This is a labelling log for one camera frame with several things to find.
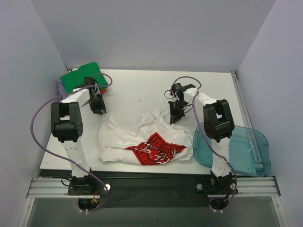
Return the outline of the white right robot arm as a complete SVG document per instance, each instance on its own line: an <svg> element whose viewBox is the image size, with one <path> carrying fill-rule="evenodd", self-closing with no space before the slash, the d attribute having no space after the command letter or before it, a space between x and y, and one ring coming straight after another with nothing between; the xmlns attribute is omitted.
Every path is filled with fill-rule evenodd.
<svg viewBox="0 0 303 227"><path fill-rule="evenodd" d="M235 124L228 101L200 93L192 84L182 86L180 83L174 83L170 95L173 98L173 101L169 101L170 124L175 124L185 116L185 108L188 105L193 107L196 120L196 104L203 112L204 124L197 124L213 153L209 189L215 193L235 190L236 180L232 178L233 168L229 162L229 144Z"/></svg>

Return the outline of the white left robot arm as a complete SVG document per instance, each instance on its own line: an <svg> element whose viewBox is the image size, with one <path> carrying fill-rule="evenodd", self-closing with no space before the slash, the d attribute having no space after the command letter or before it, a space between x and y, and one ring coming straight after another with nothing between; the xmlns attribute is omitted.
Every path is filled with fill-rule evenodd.
<svg viewBox="0 0 303 227"><path fill-rule="evenodd" d="M80 108L88 103L93 114L106 113L105 102L97 85L94 78L85 77L84 83L75 88L77 93L51 104L52 135L61 142L68 158L75 161L71 164L70 187L86 195L96 190L97 181L88 174L91 167L81 144L84 126Z"/></svg>

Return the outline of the white t-shirt red print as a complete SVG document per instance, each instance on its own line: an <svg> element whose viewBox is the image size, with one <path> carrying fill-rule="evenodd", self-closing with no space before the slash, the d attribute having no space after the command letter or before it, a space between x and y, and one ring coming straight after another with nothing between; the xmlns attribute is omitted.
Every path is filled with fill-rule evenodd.
<svg viewBox="0 0 303 227"><path fill-rule="evenodd" d="M169 112L161 108L143 116L135 130L130 131L122 129L114 115L106 114L98 132L99 160L133 166L189 161L193 155L193 133L169 120Z"/></svg>

